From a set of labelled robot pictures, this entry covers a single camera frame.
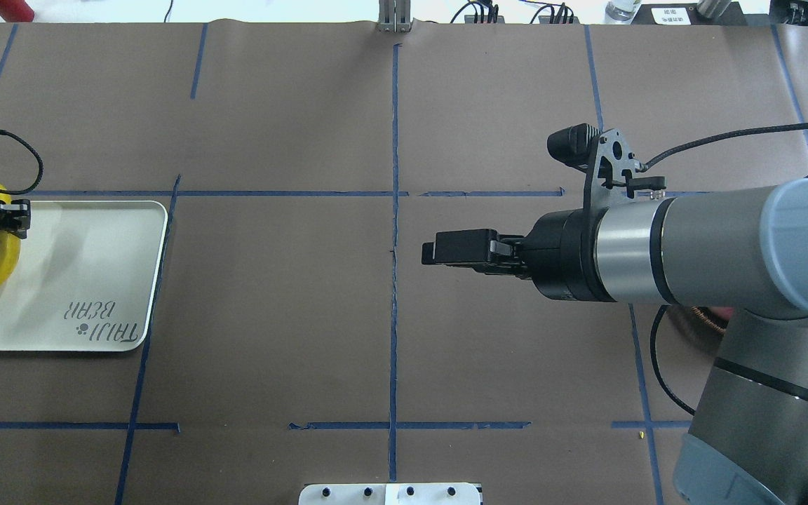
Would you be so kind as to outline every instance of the red object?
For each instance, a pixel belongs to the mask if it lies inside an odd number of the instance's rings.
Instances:
[[[0,0],[0,16],[7,22],[29,22],[36,13],[25,0]]]

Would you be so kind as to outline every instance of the gray robot arm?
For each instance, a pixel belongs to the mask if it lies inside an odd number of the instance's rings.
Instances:
[[[436,234],[423,263],[530,278],[553,299],[741,308],[674,485],[695,505],[808,503],[808,179],[662,198],[616,129],[568,128],[548,150],[586,175],[583,208],[526,236]]]

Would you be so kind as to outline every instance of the white tray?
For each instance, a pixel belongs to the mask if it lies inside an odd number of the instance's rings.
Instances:
[[[167,211],[156,201],[33,201],[0,287],[0,351],[129,351],[147,336]]]

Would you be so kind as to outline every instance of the metal clamp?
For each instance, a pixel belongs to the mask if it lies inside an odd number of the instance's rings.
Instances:
[[[380,32],[410,32],[410,0],[379,0],[379,20],[376,29]]]

